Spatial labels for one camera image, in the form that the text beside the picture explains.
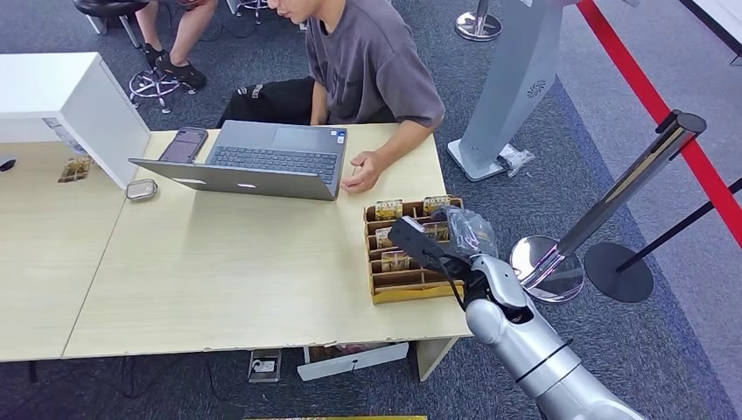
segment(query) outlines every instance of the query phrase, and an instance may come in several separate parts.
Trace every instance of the black sneaker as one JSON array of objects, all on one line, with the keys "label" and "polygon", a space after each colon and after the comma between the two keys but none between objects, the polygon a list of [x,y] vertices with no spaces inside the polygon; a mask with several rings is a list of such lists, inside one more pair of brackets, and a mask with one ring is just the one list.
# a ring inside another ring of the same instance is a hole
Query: black sneaker
[{"label": "black sneaker", "polygon": [[167,54],[167,51],[165,50],[156,50],[154,46],[144,43],[144,57],[147,59],[147,63],[150,64],[150,67],[154,68],[155,62],[162,57],[163,55]]},{"label": "black sneaker", "polygon": [[170,54],[163,54],[157,57],[157,68],[166,75],[172,76],[181,83],[185,83],[192,89],[201,89],[207,85],[207,77],[200,71],[196,70],[193,64],[188,63],[185,66],[175,66],[170,62]]}]

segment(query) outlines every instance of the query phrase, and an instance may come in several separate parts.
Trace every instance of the man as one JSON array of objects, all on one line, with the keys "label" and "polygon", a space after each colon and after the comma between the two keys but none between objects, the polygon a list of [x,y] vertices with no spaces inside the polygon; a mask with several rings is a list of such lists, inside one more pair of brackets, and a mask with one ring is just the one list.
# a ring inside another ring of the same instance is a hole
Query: man
[{"label": "man", "polygon": [[201,89],[207,84],[206,76],[196,70],[188,60],[191,51],[211,21],[218,0],[178,0],[185,7],[183,17],[178,25],[178,35],[170,53],[160,43],[155,23],[158,17],[158,2],[151,1],[136,13],[136,20],[144,35],[144,56],[150,66],[157,66],[163,73],[169,74],[194,89]]},{"label": "man", "polygon": [[[400,122],[381,148],[354,157],[353,175],[340,182],[349,193],[374,187],[385,169],[433,132],[445,112],[410,28],[387,0],[269,0],[269,6],[294,24],[307,22],[311,78],[238,90],[220,124],[227,119]],[[256,101],[265,94],[261,90],[270,89],[271,101]]]}]

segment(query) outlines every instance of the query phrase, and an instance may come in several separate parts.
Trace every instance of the cardboard organizer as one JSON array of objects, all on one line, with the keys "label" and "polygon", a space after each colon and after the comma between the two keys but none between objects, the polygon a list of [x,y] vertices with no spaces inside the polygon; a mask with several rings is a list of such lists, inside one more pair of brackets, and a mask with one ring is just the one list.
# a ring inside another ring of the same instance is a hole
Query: cardboard organizer
[{"label": "cardboard organizer", "polygon": [[[451,198],[451,205],[463,208],[461,199]],[[402,203],[402,215],[415,219],[421,225],[432,221],[430,216],[423,216],[422,201]],[[445,275],[421,269],[414,260],[410,260],[409,269],[382,273],[382,252],[397,251],[399,248],[377,248],[376,229],[389,228],[396,220],[376,220],[375,206],[366,208],[363,220],[366,225],[368,278],[374,304],[453,296],[451,284]],[[458,294],[464,296],[464,282],[454,279],[454,283]]]}]

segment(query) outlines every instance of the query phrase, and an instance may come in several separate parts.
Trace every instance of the white cabinet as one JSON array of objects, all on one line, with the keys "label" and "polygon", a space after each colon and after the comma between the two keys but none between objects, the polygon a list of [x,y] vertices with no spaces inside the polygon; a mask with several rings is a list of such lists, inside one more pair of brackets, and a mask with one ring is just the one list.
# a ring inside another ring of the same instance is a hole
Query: white cabinet
[{"label": "white cabinet", "polygon": [[375,348],[374,350],[367,350],[366,352],[315,361],[310,356],[309,347],[305,347],[304,362],[306,364],[297,367],[297,371],[303,381],[311,381],[312,379],[351,372],[390,361],[399,361],[407,357],[407,351],[409,349],[410,345],[408,343],[399,343],[392,346]]},{"label": "white cabinet", "polygon": [[150,135],[97,52],[0,55],[0,152],[70,136],[123,189]]}]

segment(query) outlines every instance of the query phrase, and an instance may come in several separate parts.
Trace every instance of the yellow box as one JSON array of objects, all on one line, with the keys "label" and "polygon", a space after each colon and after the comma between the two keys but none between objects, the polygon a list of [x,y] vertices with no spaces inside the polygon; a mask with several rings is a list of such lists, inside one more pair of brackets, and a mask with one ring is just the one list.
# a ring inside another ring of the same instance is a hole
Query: yellow box
[{"label": "yellow box", "polygon": [[369,416],[369,417],[291,417],[246,418],[245,420],[428,420],[427,416]]},{"label": "yellow box", "polygon": [[[464,207],[461,199],[451,198],[451,205]],[[421,225],[432,221],[430,216],[423,216],[423,202],[411,201],[402,203],[402,215],[415,219]],[[388,228],[396,220],[376,220],[375,206],[366,207],[363,212],[366,230],[366,251],[368,262],[368,281],[371,300],[374,304],[402,302],[405,300],[439,298],[452,296],[453,290],[443,274],[428,269],[421,269],[414,261],[409,262],[409,269],[382,273],[382,253],[399,250],[397,247],[377,248],[376,229]],[[464,294],[464,282],[454,280],[459,295]]]}]

